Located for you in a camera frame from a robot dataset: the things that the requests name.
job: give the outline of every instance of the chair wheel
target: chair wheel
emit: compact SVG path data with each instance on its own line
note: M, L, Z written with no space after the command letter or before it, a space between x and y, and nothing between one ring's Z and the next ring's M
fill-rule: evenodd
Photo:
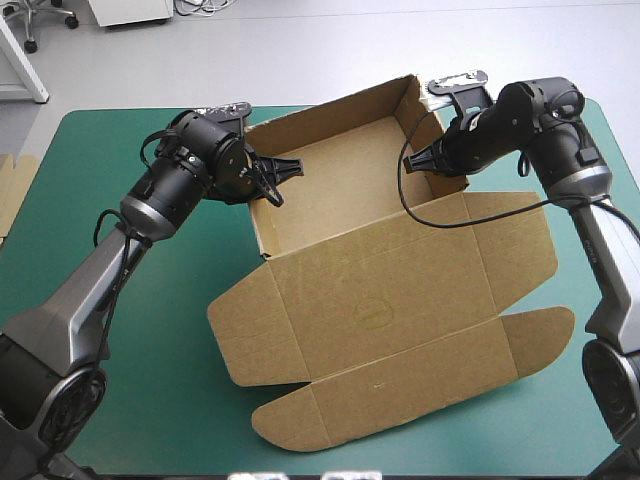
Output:
M70 16L64 19L64 24L69 27L71 30L73 30L74 28L78 28L78 25L80 25L78 23L78 18L75 16Z
M38 44L35 41L27 40L24 42L24 51L27 53L35 53L38 50Z

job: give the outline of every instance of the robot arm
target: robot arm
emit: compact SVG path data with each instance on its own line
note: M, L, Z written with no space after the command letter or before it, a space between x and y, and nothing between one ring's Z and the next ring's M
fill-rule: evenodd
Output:
M141 150L147 171L119 212L106 211L120 222L49 299L7 321L0 335L0 478L52 469L89 478L57 454L104 396L99 362L109 355L115 301L154 242L173 236L203 198L234 204L265 197L282 205L276 187L301 175L302 165L258 156L244 141L250 113L247 103L185 111L150 135ZM158 139L148 164L144 146Z
M586 327L597 338L585 346L583 370L621 445L592 475L640 475L640 235L609 200L611 172L580 118L578 88L564 78L517 82L494 103L486 80L470 72L429 83L429 108L453 104L457 117L440 139L405 158L405 168L468 175L520 150L519 173L532 166L548 198L568 210L602 292Z

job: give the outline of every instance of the cardboard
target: cardboard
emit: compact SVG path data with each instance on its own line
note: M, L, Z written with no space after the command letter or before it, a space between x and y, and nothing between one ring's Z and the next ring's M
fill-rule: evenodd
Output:
M12 155L0 155L0 245L18 215L40 162L24 155L14 164Z
M265 264L208 317L242 386L310 382L258 408L258 434L315 451L406 423L531 375L564 349L573 315L502 312L556 270L540 210L473 227L414 222L396 191L398 152L425 111L417 77L251 129L268 155L301 157L285 205L250 205ZM414 149L442 134L428 116ZM415 211L456 222L538 201L465 193L465 178L414 174Z

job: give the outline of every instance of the chair leg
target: chair leg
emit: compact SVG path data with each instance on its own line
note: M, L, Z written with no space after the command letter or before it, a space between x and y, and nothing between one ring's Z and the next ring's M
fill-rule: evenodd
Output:
M76 14L73 13L71 10L65 10L63 8L56 8L56 7L38 7L38 12L57 13L59 15L64 15L65 17L76 16Z
M33 36L33 29L31 25L33 24L33 11L31 9L27 9L24 15L24 30L27 35L27 40L30 42L34 42L35 38Z

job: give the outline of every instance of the green table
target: green table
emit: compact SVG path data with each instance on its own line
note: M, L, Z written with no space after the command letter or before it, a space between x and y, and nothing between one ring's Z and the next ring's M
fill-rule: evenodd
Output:
M253 122L293 108L256 108ZM0 319L43 301L92 249L97 214L141 175L142 139L176 110L67 115L0 250ZM614 199L636 221L640 195L600 108L584 114L614 172ZM471 178L473 190L540 191L517 156ZM241 388L206 319L209 302L262 262L246 206L203 202L155 245L124 289L105 362L109 389L69 455L105 473L379 469L388 474L582 474L614 444L582 378L583 328L599 292L568 215L547 210L558 273L511 311L564 304L575 335L533 377L325 452L283 451L251 429L251 412L295 386Z

